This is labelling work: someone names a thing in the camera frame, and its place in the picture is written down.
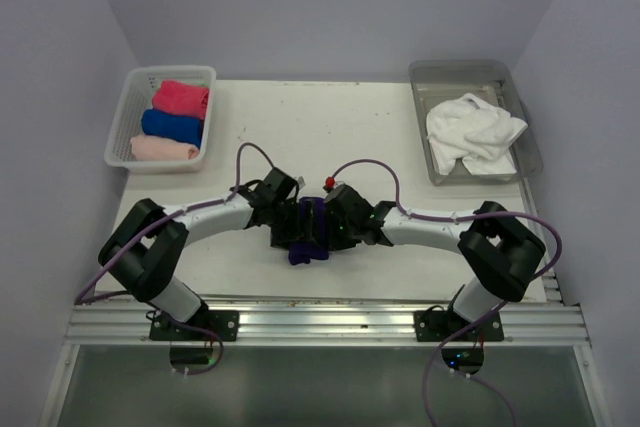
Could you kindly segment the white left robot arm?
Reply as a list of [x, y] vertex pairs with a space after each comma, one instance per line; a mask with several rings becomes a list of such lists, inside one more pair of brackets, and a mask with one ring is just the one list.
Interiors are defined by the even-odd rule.
[[201, 297], [175, 275], [183, 250], [220, 233], [282, 223], [299, 190], [298, 179], [274, 167], [222, 197], [180, 206], [140, 200], [103, 245], [99, 264], [137, 301], [172, 318], [182, 337], [197, 339], [208, 316]]

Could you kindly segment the purple towel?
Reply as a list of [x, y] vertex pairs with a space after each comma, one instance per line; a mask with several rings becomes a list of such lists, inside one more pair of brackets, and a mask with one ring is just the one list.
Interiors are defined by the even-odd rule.
[[301, 208], [300, 220], [304, 228], [304, 213], [303, 202], [305, 199], [318, 199], [319, 205], [316, 211], [317, 230], [318, 230], [318, 243], [309, 243], [304, 240], [299, 243], [294, 243], [288, 248], [288, 260], [292, 266], [300, 264], [310, 264], [312, 261], [326, 261], [329, 259], [329, 251], [327, 250], [326, 243], [326, 206], [324, 200], [321, 197], [302, 197], [299, 200]]

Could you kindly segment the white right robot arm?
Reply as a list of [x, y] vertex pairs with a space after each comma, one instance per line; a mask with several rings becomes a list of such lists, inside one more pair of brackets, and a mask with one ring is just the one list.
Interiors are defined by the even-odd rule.
[[329, 245], [414, 245], [459, 253], [474, 278], [456, 293], [445, 316], [451, 336], [468, 339], [481, 318], [503, 302], [519, 302], [546, 253], [544, 243], [496, 202], [457, 215], [404, 212], [396, 202], [371, 205], [343, 184], [324, 199]]

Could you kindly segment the pink red towel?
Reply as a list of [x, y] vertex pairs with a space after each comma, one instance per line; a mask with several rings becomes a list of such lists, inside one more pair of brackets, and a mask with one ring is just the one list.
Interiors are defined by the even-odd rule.
[[163, 80], [151, 103], [154, 109], [166, 114], [204, 120], [208, 101], [207, 87]]

